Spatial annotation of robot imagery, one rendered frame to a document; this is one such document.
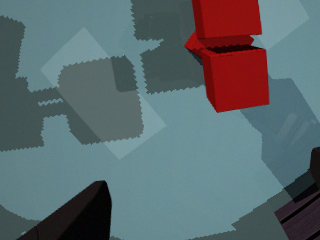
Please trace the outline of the red cube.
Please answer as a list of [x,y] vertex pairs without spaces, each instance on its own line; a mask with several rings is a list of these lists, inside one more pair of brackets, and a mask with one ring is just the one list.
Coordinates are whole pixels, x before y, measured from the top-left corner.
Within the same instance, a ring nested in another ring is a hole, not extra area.
[[211,39],[197,39],[196,31],[193,31],[193,35],[191,39],[185,43],[184,47],[195,53],[197,57],[201,59],[201,51],[203,49],[209,48],[223,48],[223,47],[231,47],[231,45],[244,45],[244,44],[252,44],[255,39],[253,37],[245,35],[245,36],[228,36],[228,37],[220,37],[220,39],[216,39],[216,37],[211,37]]
[[201,51],[205,92],[216,112],[269,104],[267,52],[251,44]]
[[257,0],[192,0],[197,39],[263,35]]

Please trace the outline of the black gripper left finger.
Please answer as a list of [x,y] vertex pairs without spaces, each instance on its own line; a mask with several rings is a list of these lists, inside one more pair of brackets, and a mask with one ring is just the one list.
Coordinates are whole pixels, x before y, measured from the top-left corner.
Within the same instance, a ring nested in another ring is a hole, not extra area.
[[109,240],[111,211],[107,183],[95,181],[16,240]]

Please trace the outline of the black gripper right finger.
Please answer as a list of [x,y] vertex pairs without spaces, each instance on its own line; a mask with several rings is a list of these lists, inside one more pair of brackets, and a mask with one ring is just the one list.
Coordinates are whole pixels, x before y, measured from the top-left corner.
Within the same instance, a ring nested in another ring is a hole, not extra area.
[[313,148],[311,151],[311,165],[309,165],[309,172],[316,181],[317,188],[320,191],[320,147]]

